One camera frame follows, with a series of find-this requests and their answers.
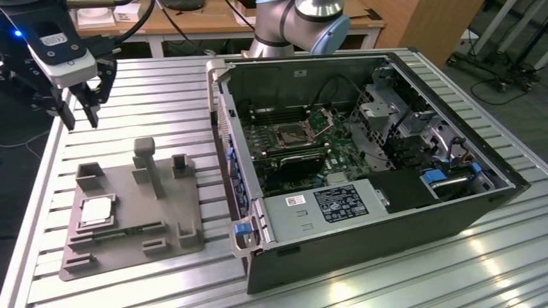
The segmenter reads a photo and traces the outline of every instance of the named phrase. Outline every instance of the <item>blue tab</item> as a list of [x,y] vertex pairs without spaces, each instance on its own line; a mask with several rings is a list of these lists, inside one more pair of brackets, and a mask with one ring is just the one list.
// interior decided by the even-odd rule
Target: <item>blue tab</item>
[[425,181],[428,184],[432,184],[442,180],[446,180],[446,176],[441,170],[436,169],[425,172]]
[[233,233],[236,236],[242,236],[245,234],[250,234],[253,232],[250,223],[238,223],[233,226]]
[[480,167],[480,165],[478,165],[476,162],[472,163],[470,168],[472,168],[472,171],[473,171],[473,174],[474,174],[474,175],[481,172],[481,167]]

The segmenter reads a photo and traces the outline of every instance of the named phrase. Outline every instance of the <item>aluminum table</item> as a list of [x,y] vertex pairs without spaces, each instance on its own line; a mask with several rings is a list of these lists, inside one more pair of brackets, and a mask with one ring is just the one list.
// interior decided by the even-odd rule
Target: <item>aluminum table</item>
[[[229,222],[206,112],[206,57],[122,60],[93,130],[53,122],[0,307],[537,307],[548,303],[548,168],[424,56],[392,49],[532,183],[457,236],[256,295],[230,254]],[[80,163],[130,162],[153,136],[156,159],[196,162],[205,249],[62,282],[57,277]]]

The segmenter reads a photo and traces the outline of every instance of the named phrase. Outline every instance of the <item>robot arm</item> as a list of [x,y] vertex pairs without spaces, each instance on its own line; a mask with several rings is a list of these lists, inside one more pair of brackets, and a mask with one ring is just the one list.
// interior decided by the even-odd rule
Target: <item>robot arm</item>
[[[58,116],[72,130],[74,117],[61,98],[76,96],[92,127],[116,77],[120,38],[80,38],[68,8],[124,5],[130,0],[0,0],[0,90],[33,109]],[[90,89],[86,81],[98,77]]]
[[257,0],[254,40],[248,56],[290,56],[292,45],[313,55],[333,53],[350,29],[342,7],[344,0]]

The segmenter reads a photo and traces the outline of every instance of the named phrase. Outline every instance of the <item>white label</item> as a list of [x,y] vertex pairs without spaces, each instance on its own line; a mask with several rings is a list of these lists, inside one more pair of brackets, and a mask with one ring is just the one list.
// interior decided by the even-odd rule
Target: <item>white label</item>
[[285,202],[288,203],[288,207],[292,207],[293,205],[297,205],[297,204],[306,203],[305,197],[302,195],[285,198]]
[[[118,32],[120,33],[125,33],[128,30],[118,30]],[[137,32],[136,33],[146,33],[146,31],[145,30],[137,30]]]
[[54,46],[68,41],[65,33],[57,33],[48,35],[46,37],[40,37],[40,40],[45,46]]

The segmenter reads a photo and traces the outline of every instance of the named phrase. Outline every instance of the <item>wire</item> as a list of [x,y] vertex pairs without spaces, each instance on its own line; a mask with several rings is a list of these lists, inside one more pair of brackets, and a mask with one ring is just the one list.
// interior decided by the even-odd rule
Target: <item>wire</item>
[[25,148],[36,156],[37,160],[41,160],[40,155],[37,155],[36,152],[30,149],[30,147],[28,146],[28,143],[25,144]]
[[454,136],[453,138],[450,138],[449,140],[449,145],[446,147],[446,153],[445,153],[445,160],[450,160],[450,153],[453,152],[453,145],[458,144],[460,147],[464,149],[462,147],[462,143],[465,142],[465,138],[460,138],[458,136]]
[[242,22],[249,26],[249,28],[252,28],[252,30],[254,31],[254,27],[252,26],[252,24],[248,22],[248,20],[245,19],[245,17],[241,15],[241,13],[236,10],[236,8],[233,7],[230,1],[224,0],[224,2],[226,2],[228,6],[230,7],[230,9],[233,10],[233,12],[240,16]]
[[[529,8],[530,8],[530,6],[534,4],[534,2],[537,2],[537,0],[532,0],[532,1],[530,1],[528,7],[526,7],[525,10],[522,11],[524,14],[525,14],[526,11],[529,10]],[[498,42],[496,42],[496,46],[498,46],[500,43],[502,42],[502,40],[506,39],[506,36],[508,36],[508,34],[509,34],[509,31],[513,29],[513,27],[516,26],[516,24],[517,24],[518,22],[520,22],[520,19],[517,19],[517,20],[514,21],[514,23],[508,27],[508,29],[505,30],[505,32],[504,32],[504,34],[502,34],[502,37],[500,38]]]
[[[177,49],[177,47],[176,46],[181,46],[181,45],[184,45],[184,43],[185,42],[188,42],[186,40],[184,40],[181,43],[178,43],[178,44],[176,44],[176,43],[173,43],[173,42],[166,42],[168,43],[168,45],[170,45],[170,47],[176,50],[176,52],[177,53],[180,53],[180,55],[182,55],[182,56],[193,56],[193,55],[196,55],[196,51],[193,51],[192,53],[184,53],[180,49]],[[204,40],[201,40],[198,43],[197,43],[197,46],[200,46],[200,48],[201,48],[201,46],[202,46],[202,42],[204,42]]]
[[129,30],[120,35],[118,37],[116,37],[113,39],[113,44],[114,45],[120,45],[140,29],[140,27],[142,27],[142,25],[145,24],[148,17],[150,17],[152,14],[152,10],[154,9],[154,0],[149,0],[149,4],[146,7],[146,11],[142,14],[141,18],[138,19],[138,21],[133,24],[133,27],[129,28]]
[[534,45],[530,46],[530,49],[529,49],[526,52],[525,52],[525,50],[529,48],[529,44],[532,43],[532,41],[534,40],[534,38],[536,38],[537,35],[540,34],[540,32],[541,32],[541,30],[542,30],[546,22],[548,22],[548,16],[546,16],[546,18],[545,18],[544,21],[542,21],[542,26],[537,29],[537,31],[534,32],[534,34],[533,34],[532,37],[529,38],[528,43],[524,45],[524,47],[522,47],[522,49],[521,49],[521,51],[520,51],[520,54],[518,54],[518,56],[517,56],[517,58],[516,58],[516,63],[513,63],[513,68],[517,68],[518,65],[521,64],[521,62],[525,61],[525,58],[526,58],[526,56],[529,55],[530,49],[534,47],[537,41],[534,42]]
[[464,61],[465,63],[468,63],[468,64],[469,64],[470,66],[473,66],[474,68],[481,69],[481,70],[484,70],[485,72],[490,73],[490,75],[493,75],[493,77],[494,77],[497,80],[500,80],[498,74],[497,74],[496,72],[493,72],[490,69],[478,66],[476,63],[473,63],[472,61],[466,60],[465,58],[461,58],[461,59],[458,59],[458,60],[461,60],[461,61]]
[[397,130],[397,127],[400,127],[401,123],[405,121],[405,118],[408,117],[410,111],[412,111],[410,107],[408,107],[405,112],[402,113],[402,116],[397,120],[396,125],[393,125],[393,128],[390,129],[392,132],[394,132]]
[[38,139],[42,135],[46,135],[49,133],[49,131],[46,130],[45,132],[38,133],[36,136],[30,137],[25,142],[17,143],[17,144],[0,144],[0,148],[4,149],[14,149],[18,148],[20,146],[25,146],[26,150],[36,156],[36,158],[38,160],[41,160],[40,155],[36,154],[36,152],[30,149],[30,147],[28,146],[28,144],[34,141],[36,139]]
[[473,92],[473,88],[476,88],[476,86],[478,86],[480,84],[486,83],[486,82],[490,82],[490,81],[494,81],[494,80],[496,80],[496,78],[488,79],[488,80],[484,80],[484,81],[480,81],[480,82],[474,83],[474,84],[472,85],[472,87],[470,87],[470,93],[472,93],[472,95],[473,95],[481,102],[484,102],[485,104],[492,105],[492,106],[501,106],[501,105],[505,105],[505,104],[510,103],[513,100],[518,99],[520,97],[525,96],[525,95],[529,93],[529,92],[525,92],[525,93],[517,95],[514,98],[510,98],[510,99],[508,99],[506,101],[504,101],[504,102],[501,102],[501,103],[492,103],[490,101],[484,100],[484,99]]
[[181,37],[184,37],[184,39],[193,46],[193,48],[196,48],[196,50],[201,51],[204,53],[204,55],[214,56],[216,54],[214,54],[213,51],[202,49],[198,45],[194,44],[193,41],[189,40],[186,34],[178,28],[177,24],[173,22],[173,19],[170,19],[169,14],[165,12],[164,6],[160,3],[158,3],[158,7],[160,7],[160,10],[161,10],[161,13],[164,13],[165,18],[168,19],[168,21],[169,21],[170,25],[173,26],[174,30],[177,30],[178,34],[181,35]]
[[390,162],[389,159],[380,158],[380,157],[374,156],[373,154],[370,154],[370,153],[368,153],[368,152],[365,152],[365,151],[362,151],[362,153],[364,153],[365,155],[369,155],[372,158],[376,158],[376,159],[378,159],[378,160],[384,160],[385,162]]
[[36,136],[30,137],[25,142],[17,143],[17,144],[0,144],[0,148],[4,149],[13,149],[13,148],[18,148],[20,146],[24,146],[26,144],[29,144],[32,141],[34,141],[36,139],[38,139],[42,135],[45,135],[46,133],[49,133],[49,131],[46,130],[45,132],[38,133]]
[[322,83],[321,86],[320,86],[320,90],[317,91],[317,93],[316,93],[316,95],[314,95],[314,99],[312,100],[312,103],[309,104],[309,108],[312,108],[312,107],[317,104],[317,102],[320,101],[321,92],[324,91],[325,86],[326,86],[328,83],[329,83],[332,80],[334,80],[336,78],[340,78],[340,79],[342,79],[344,81],[346,81],[346,82],[352,85],[352,87],[354,88],[354,90],[357,91],[357,93],[358,93],[360,95],[365,95],[364,92],[361,91],[360,87],[356,85],[356,83],[354,83],[350,79],[348,79],[346,76],[344,76],[344,75],[341,75],[341,74],[334,74],[334,75],[332,75],[330,77],[328,77],[328,78],[324,80],[324,83]]

